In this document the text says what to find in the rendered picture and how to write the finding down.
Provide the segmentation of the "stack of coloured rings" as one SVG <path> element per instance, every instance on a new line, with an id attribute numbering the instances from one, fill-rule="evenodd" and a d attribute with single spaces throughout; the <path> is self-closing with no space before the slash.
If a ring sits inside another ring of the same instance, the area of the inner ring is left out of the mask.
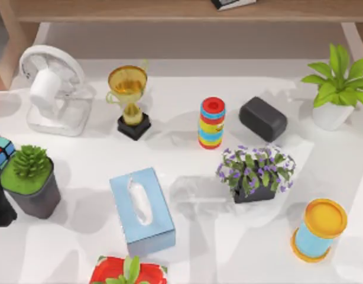
<path id="1" fill-rule="evenodd" d="M 220 146 L 225 114 L 225 103 L 218 97 L 208 97 L 201 103 L 198 141 L 203 148 L 211 150 Z"/>

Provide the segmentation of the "gold trophy on black base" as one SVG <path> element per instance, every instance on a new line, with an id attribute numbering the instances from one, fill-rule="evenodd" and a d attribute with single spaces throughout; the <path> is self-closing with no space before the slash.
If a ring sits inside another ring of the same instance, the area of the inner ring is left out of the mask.
<path id="1" fill-rule="evenodd" d="M 117 130 L 134 141 L 139 140 L 151 127 L 149 116 L 137 105 L 145 93 L 147 69 L 148 61 L 144 60 L 141 66 L 121 66 L 108 76 L 110 91 L 106 94 L 106 102 L 122 108 Z"/>

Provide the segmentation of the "light blue tissue box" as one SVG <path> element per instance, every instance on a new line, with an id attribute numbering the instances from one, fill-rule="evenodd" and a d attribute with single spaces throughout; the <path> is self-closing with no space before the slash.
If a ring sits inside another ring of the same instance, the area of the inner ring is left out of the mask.
<path id="1" fill-rule="evenodd" d="M 109 181 L 130 256 L 146 256 L 176 244 L 176 231 L 152 167 Z"/>

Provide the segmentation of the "purple flowers in black pot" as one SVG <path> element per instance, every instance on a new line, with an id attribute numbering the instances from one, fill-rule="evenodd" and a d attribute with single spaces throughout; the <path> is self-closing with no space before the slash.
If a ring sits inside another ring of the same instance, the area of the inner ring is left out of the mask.
<path id="1" fill-rule="evenodd" d="M 274 199 L 293 185 L 294 159 L 277 146 L 225 149 L 216 175 L 229 186 L 236 204 Z"/>

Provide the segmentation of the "dark grey rounded speaker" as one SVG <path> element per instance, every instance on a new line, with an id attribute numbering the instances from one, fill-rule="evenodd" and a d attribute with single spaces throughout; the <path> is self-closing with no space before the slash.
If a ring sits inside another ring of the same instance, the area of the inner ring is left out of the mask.
<path id="1" fill-rule="evenodd" d="M 260 97 L 253 97 L 239 109 L 240 122 L 266 142 L 273 142 L 287 128 L 287 117 Z"/>

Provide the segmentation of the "wooden shelf unit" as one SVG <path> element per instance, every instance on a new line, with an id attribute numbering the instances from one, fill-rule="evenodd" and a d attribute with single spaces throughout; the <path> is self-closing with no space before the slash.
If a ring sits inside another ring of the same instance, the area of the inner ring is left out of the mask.
<path id="1" fill-rule="evenodd" d="M 257 0 L 220 12 L 210 0 L 0 0 L 0 15 L 9 34 L 0 59 L 0 90 L 11 86 L 18 59 L 41 22 L 354 22 L 363 41 L 363 0 Z"/>

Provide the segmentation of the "white desk fan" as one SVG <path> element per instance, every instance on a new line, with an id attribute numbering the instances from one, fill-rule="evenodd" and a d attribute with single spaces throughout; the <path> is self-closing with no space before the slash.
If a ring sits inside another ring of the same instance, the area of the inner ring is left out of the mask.
<path id="1" fill-rule="evenodd" d="M 56 47 L 34 45 L 21 55 L 20 73 L 31 82 L 28 126 L 42 133 L 81 135 L 96 90 L 86 83 L 79 62 Z"/>

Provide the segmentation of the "plant in red pot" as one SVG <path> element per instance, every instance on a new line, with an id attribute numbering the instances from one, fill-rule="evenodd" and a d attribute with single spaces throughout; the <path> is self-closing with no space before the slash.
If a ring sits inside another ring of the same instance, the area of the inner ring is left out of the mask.
<path id="1" fill-rule="evenodd" d="M 89 284 L 167 284 L 167 268 L 141 263 L 138 256 L 100 256 Z"/>

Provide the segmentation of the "black and white book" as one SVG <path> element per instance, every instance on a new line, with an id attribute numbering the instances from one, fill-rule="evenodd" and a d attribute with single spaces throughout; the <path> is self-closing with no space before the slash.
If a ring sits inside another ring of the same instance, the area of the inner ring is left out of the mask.
<path id="1" fill-rule="evenodd" d="M 255 4 L 257 0 L 210 0 L 218 11 Z"/>

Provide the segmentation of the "green succulent in grey pot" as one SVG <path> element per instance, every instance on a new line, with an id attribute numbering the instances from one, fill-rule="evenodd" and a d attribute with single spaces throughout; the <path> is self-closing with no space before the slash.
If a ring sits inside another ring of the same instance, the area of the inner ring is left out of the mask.
<path id="1" fill-rule="evenodd" d="M 54 163 L 40 146 L 22 145 L 5 164 L 0 180 L 3 189 L 32 217 L 48 219 L 61 200 Z"/>

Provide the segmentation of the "blue and yellow canister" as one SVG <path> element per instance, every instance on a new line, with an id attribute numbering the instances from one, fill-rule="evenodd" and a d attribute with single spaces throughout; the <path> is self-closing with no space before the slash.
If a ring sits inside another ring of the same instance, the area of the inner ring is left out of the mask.
<path id="1" fill-rule="evenodd" d="M 291 237 L 294 254 L 308 263 L 323 260 L 335 238 L 347 227 L 347 214 L 340 204 L 317 198 L 307 204 L 302 222 Z"/>

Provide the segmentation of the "green plant in white pot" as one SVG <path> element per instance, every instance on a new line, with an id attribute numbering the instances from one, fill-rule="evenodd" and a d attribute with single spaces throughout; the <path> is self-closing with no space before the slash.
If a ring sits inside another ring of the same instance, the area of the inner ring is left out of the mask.
<path id="1" fill-rule="evenodd" d="M 330 44 L 329 61 L 308 66 L 317 72 L 301 79 L 317 86 L 313 121 L 326 131 L 334 131 L 354 112 L 357 103 L 363 105 L 363 58 L 351 63 L 347 49 Z"/>

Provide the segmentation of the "colourful puzzle cube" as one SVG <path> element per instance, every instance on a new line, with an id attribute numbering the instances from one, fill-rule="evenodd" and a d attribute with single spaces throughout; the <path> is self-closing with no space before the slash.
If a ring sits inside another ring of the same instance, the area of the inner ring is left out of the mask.
<path id="1" fill-rule="evenodd" d="M 7 161 L 15 154 L 16 149 L 11 140 L 0 136 L 0 170 L 2 170 Z"/>

